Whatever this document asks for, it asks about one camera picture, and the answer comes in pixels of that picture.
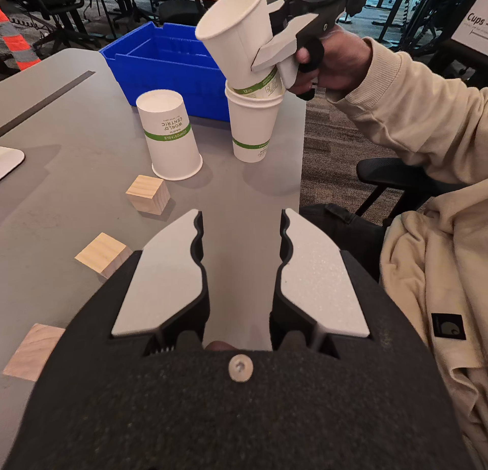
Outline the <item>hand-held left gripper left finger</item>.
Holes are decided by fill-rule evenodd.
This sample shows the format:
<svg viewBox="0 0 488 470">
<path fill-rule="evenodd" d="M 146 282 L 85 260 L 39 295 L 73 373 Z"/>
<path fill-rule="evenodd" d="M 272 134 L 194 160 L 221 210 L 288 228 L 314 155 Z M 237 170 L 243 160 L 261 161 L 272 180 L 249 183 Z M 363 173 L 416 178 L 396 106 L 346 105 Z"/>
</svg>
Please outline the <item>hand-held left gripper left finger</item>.
<svg viewBox="0 0 488 470">
<path fill-rule="evenodd" d="M 113 337 L 152 334 L 166 349 L 176 345 L 180 333 L 192 331 L 202 343 L 210 315 L 203 235 L 203 214 L 192 209 L 144 246 Z"/>
</svg>

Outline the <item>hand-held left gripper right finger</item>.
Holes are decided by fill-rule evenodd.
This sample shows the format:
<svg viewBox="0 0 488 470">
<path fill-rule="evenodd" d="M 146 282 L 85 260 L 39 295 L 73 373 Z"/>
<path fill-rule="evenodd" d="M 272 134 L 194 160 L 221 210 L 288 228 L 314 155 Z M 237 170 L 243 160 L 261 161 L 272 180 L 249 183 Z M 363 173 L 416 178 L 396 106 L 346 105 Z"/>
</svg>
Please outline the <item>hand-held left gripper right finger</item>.
<svg viewBox="0 0 488 470">
<path fill-rule="evenodd" d="M 270 337 L 278 349 L 286 335 L 299 331 L 306 345 L 321 349 L 327 335 L 368 338 L 370 330 L 339 247 L 292 209 L 280 220 L 277 270 Z"/>
</svg>

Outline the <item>white paper cup green band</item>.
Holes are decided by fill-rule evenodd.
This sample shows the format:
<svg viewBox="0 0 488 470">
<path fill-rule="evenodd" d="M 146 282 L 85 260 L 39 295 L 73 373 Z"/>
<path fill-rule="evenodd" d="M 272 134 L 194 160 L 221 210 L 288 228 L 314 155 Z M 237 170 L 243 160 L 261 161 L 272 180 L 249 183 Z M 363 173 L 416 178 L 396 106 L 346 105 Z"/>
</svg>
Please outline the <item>white paper cup green band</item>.
<svg viewBox="0 0 488 470">
<path fill-rule="evenodd" d="M 284 92 L 276 66 L 251 70 L 273 37 L 266 0 L 219 0 L 200 19 L 195 35 L 236 94 L 268 99 Z"/>
<path fill-rule="evenodd" d="M 264 159 L 285 90 L 268 98 L 240 95 L 225 82 L 234 155 L 246 163 Z"/>
<path fill-rule="evenodd" d="M 136 100 L 154 173 L 168 181 L 197 174 L 203 166 L 182 96 L 156 89 Z"/>
</svg>

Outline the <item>person's right forearm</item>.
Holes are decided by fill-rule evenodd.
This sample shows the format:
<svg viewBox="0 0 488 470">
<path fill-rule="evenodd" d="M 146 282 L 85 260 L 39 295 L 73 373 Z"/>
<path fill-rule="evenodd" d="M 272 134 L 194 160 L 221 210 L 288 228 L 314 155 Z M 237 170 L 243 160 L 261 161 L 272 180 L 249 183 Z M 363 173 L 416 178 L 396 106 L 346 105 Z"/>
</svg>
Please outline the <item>person's right forearm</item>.
<svg viewBox="0 0 488 470">
<path fill-rule="evenodd" d="M 372 60 L 349 93 L 326 87 L 327 99 L 372 143 L 441 182 L 487 179 L 487 88 L 445 79 L 405 52 L 365 38 Z"/>
</svg>

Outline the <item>person's right hand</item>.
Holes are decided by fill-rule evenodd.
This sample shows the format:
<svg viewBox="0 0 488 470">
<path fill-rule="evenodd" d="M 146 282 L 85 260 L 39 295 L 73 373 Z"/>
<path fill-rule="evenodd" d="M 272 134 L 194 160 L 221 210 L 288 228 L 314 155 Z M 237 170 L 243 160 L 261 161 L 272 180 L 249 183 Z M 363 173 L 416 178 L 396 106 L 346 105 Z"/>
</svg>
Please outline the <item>person's right hand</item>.
<svg viewBox="0 0 488 470">
<path fill-rule="evenodd" d="M 312 89 L 313 83 L 345 96 L 355 90 L 365 79 L 373 57 L 371 45 L 356 34 L 335 25 L 321 38 L 324 58 L 317 70 L 298 72 L 295 84 L 289 89 L 301 95 Z"/>
</svg>

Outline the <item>black pants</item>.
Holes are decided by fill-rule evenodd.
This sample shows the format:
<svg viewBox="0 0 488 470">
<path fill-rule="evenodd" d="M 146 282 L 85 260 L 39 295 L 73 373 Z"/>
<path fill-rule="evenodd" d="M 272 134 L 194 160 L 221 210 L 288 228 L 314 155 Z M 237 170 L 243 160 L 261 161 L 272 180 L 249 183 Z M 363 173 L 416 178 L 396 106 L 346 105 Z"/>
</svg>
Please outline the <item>black pants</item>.
<svg viewBox="0 0 488 470">
<path fill-rule="evenodd" d="M 349 252 L 379 282 L 385 226 L 332 203 L 302 206 L 299 214 L 326 233 L 339 249 Z"/>
</svg>

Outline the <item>wooden cube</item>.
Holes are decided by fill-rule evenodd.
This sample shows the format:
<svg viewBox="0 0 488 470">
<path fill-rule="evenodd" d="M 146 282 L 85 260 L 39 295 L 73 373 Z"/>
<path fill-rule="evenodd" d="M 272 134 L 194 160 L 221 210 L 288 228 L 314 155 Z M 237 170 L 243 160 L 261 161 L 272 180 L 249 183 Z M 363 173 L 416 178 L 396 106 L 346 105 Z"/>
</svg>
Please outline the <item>wooden cube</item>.
<svg viewBox="0 0 488 470">
<path fill-rule="evenodd" d="M 3 369 L 3 375 L 36 382 L 64 332 L 61 327 L 35 323 Z"/>
<path fill-rule="evenodd" d="M 125 244 L 102 232 L 75 259 L 108 279 L 132 253 Z"/>
<path fill-rule="evenodd" d="M 137 211 L 157 216 L 163 213 L 170 200 L 166 182 L 147 175 L 138 175 L 125 195 Z"/>
</svg>

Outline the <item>black office chair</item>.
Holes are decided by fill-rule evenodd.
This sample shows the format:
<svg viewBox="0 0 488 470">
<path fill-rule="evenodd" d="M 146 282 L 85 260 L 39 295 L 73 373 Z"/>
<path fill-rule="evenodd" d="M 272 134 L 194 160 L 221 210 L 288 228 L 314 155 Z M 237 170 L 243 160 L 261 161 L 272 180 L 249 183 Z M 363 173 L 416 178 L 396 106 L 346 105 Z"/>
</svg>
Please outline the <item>black office chair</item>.
<svg viewBox="0 0 488 470">
<path fill-rule="evenodd" d="M 387 188 L 403 192 L 388 217 L 382 221 L 385 229 L 401 213 L 417 211 L 430 198 L 467 186 L 436 181 L 423 168 L 408 166 L 399 158 L 361 160 L 357 163 L 356 173 L 360 182 L 376 186 L 357 209 L 357 216 L 362 216 Z"/>
<path fill-rule="evenodd" d="M 85 49 L 88 49 L 87 43 L 98 46 L 97 41 L 87 33 L 78 13 L 78 9 L 84 5 L 84 0 L 17 0 L 17 2 L 29 13 L 39 12 L 43 19 L 54 20 L 54 31 L 33 44 L 36 53 L 42 45 L 51 41 L 54 42 L 51 54 L 56 53 L 61 45 L 71 47 L 71 42 Z"/>
<path fill-rule="evenodd" d="M 166 0 L 158 7 L 160 25 L 174 23 L 196 27 L 203 15 L 203 7 L 191 0 Z"/>
</svg>

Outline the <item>blue plastic bin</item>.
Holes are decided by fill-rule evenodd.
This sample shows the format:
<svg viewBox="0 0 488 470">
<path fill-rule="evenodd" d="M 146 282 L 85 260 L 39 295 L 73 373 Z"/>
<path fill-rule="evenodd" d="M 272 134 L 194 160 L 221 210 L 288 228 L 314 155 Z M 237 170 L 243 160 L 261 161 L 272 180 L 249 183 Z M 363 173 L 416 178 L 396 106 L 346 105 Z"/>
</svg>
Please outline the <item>blue plastic bin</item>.
<svg viewBox="0 0 488 470">
<path fill-rule="evenodd" d="M 195 29 L 148 22 L 100 50 L 131 106 L 148 91 L 168 89 L 182 96 L 188 115 L 229 122 L 226 79 Z"/>
</svg>

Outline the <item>beige sweatshirt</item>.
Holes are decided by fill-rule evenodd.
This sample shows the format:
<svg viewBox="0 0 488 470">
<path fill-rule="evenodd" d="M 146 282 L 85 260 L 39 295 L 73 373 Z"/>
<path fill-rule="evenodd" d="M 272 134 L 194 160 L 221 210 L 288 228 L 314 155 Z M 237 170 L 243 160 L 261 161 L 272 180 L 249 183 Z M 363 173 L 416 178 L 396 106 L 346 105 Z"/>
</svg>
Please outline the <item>beige sweatshirt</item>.
<svg viewBox="0 0 488 470">
<path fill-rule="evenodd" d="M 436 360 L 475 465 L 487 468 L 487 180 L 396 217 L 380 268 Z"/>
</svg>

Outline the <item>white sign board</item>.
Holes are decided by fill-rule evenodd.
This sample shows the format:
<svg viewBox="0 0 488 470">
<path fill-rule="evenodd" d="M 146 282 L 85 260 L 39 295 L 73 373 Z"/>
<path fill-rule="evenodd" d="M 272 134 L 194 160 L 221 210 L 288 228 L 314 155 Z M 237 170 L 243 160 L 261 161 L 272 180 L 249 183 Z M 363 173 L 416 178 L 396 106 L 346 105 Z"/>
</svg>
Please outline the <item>white sign board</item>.
<svg viewBox="0 0 488 470">
<path fill-rule="evenodd" d="M 451 39 L 487 56 L 487 0 L 463 0 Z"/>
</svg>

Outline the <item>white rounded tray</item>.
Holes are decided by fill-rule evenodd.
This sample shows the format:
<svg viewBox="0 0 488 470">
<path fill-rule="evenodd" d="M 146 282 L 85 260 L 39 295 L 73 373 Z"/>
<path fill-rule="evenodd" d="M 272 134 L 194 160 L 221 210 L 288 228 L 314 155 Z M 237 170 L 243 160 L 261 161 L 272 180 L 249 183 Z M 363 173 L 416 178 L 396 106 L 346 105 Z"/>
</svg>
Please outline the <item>white rounded tray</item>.
<svg viewBox="0 0 488 470">
<path fill-rule="evenodd" d="M 1 169 L 0 179 L 2 180 L 16 167 L 25 160 L 25 154 L 22 150 L 12 149 L 1 146 Z"/>
</svg>

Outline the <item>orange grey striped cone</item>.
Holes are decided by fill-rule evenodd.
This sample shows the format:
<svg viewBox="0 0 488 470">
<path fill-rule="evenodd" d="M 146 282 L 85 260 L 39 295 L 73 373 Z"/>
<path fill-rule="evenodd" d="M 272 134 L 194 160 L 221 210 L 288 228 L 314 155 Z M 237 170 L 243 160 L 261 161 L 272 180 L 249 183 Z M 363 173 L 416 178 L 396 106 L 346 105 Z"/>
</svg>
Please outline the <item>orange grey striped cone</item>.
<svg viewBox="0 0 488 470">
<path fill-rule="evenodd" d="M 1 38 L 12 54 L 20 71 L 24 71 L 41 62 L 33 47 L 28 44 L 27 40 L 9 21 L 3 11 L 1 11 Z"/>
</svg>

